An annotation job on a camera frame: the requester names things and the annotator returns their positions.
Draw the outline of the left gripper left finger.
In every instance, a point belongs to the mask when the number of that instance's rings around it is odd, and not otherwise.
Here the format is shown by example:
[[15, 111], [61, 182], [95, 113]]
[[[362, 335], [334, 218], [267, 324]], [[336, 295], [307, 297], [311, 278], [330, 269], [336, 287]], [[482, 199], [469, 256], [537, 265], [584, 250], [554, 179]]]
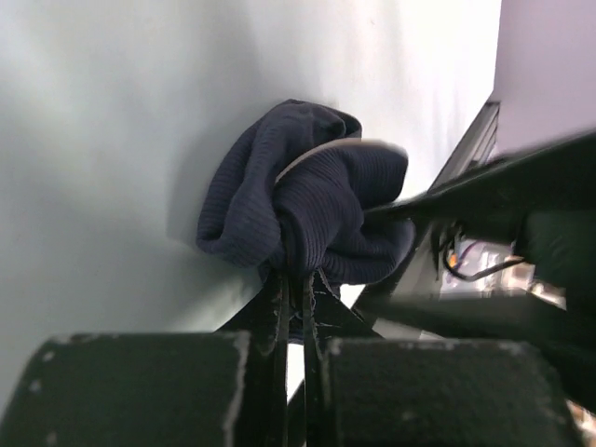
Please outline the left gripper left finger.
[[283, 446], [288, 282], [215, 332], [83, 333], [32, 355], [1, 421], [5, 446]]

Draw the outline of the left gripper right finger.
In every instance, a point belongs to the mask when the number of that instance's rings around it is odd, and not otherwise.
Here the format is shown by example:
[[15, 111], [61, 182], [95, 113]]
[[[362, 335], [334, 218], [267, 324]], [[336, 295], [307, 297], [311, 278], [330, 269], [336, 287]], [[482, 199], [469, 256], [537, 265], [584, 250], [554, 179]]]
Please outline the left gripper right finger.
[[383, 339], [331, 292], [303, 283], [310, 446], [579, 446], [573, 401], [525, 341]]

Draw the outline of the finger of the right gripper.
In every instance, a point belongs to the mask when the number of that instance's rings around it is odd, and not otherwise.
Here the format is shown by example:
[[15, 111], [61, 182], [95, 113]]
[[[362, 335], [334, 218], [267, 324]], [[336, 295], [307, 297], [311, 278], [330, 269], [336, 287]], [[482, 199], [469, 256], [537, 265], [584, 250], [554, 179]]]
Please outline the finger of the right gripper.
[[595, 134], [585, 132], [500, 157], [421, 195], [367, 210], [365, 223], [477, 224], [537, 211], [594, 208]]

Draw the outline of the navy blue underwear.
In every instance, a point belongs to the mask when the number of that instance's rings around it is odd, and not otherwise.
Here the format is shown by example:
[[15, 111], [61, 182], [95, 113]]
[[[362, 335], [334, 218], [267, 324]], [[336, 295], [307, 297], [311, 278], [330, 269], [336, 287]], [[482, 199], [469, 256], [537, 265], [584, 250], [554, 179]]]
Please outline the navy blue underwear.
[[368, 223], [394, 202], [408, 157], [365, 140], [352, 115], [288, 100], [246, 129], [216, 170], [199, 214], [196, 243], [237, 267], [367, 284], [394, 272], [410, 250], [409, 221]]

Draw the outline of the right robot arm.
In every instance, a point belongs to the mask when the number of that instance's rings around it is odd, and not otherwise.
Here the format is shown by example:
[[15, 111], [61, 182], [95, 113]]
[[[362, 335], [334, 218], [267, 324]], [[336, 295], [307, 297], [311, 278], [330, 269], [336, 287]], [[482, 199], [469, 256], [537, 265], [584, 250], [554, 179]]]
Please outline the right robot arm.
[[366, 214], [371, 224], [421, 219], [434, 263], [457, 236], [509, 243], [517, 262], [562, 289], [565, 305], [529, 292], [451, 299], [373, 300], [380, 318], [452, 338], [500, 338], [536, 346], [570, 399], [595, 407], [595, 134], [583, 132], [471, 169], [426, 193]]

